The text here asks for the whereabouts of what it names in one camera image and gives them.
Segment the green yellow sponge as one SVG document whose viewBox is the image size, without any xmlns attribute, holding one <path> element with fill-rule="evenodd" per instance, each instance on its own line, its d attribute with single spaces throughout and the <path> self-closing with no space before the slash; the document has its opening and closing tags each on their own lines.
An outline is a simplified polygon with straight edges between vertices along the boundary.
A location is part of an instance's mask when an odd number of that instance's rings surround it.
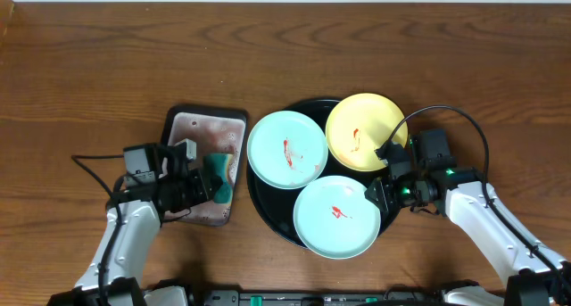
<svg viewBox="0 0 571 306">
<path fill-rule="evenodd" d="M 228 176 L 232 159 L 231 153 L 209 153 L 203 157 L 203 169 L 206 177 L 218 175 L 228 182 L 226 192 L 211 195 L 211 200 L 217 204 L 230 204 L 232 201 L 233 186 Z"/>
</svg>

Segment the light blue plate front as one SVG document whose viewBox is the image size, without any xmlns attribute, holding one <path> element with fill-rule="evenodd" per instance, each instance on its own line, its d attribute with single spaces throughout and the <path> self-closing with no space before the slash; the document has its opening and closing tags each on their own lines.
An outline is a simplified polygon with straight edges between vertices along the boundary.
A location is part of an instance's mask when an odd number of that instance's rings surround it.
<svg viewBox="0 0 571 306">
<path fill-rule="evenodd" d="M 344 260 L 365 252 L 377 239 L 380 210 L 365 198 L 366 187 L 344 176 L 309 183 L 297 196 L 293 221 L 305 246 L 322 257 Z"/>
</svg>

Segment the light blue plate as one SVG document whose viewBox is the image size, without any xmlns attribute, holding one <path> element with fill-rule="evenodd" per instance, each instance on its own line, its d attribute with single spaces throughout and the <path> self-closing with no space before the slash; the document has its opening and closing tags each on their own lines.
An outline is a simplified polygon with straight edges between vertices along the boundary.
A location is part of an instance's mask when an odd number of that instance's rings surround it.
<svg viewBox="0 0 571 306">
<path fill-rule="evenodd" d="M 309 116 L 294 111 L 272 112 L 259 120 L 246 150 L 254 175 L 284 190 L 302 188 L 317 179 L 328 157 L 322 128 Z"/>
<path fill-rule="evenodd" d="M 322 257 L 344 260 L 365 252 L 377 239 L 380 210 L 365 198 L 366 187 L 344 176 L 309 183 L 297 196 L 293 221 L 305 246 Z"/>
</svg>

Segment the yellow plate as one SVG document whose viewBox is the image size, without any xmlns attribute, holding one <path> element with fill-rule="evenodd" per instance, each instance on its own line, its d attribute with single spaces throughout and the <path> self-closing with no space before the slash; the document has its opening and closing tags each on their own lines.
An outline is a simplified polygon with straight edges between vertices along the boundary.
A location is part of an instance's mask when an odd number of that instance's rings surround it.
<svg viewBox="0 0 571 306">
<path fill-rule="evenodd" d="M 406 145 L 404 114 L 389 98 L 361 93 L 344 98 L 327 117 L 325 135 L 331 154 L 345 167 L 360 172 L 381 170 L 375 150 L 387 139 Z"/>
</svg>

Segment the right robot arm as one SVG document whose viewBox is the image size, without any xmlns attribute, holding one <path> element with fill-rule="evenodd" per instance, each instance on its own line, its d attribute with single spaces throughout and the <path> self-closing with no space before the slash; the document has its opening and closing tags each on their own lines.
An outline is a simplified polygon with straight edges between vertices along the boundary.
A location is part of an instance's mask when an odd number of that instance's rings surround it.
<svg viewBox="0 0 571 306">
<path fill-rule="evenodd" d="M 388 173 L 365 192 L 381 213 L 402 208 L 436 213 L 462 229 L 506 286 L 506 305 L 568 305 L 570 263 L 543 244 L 507 209 L 475 168 L 460 168 L 446 142 L 376 149 Z"/>
</svg>

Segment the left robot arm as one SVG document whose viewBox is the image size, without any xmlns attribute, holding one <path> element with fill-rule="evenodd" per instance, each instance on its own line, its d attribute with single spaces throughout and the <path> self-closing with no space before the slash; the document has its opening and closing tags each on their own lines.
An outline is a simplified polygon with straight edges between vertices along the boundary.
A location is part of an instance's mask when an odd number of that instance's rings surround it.
<svg viewBox="0 0 571 306">
<path fill-rule="evenodd" d="M 107 226 L 87 271 L 68 292 L 54 294 L 50 305 L 189 305 L 192 289 L 177 280 L 140 287 L 148 251 L 166 222 L 164 213 L 186 210 L 232 194 L 224 168 L 192 170 L 145 183 L 137 177 L 127 189 L 112 192 Z"/>
</svg>

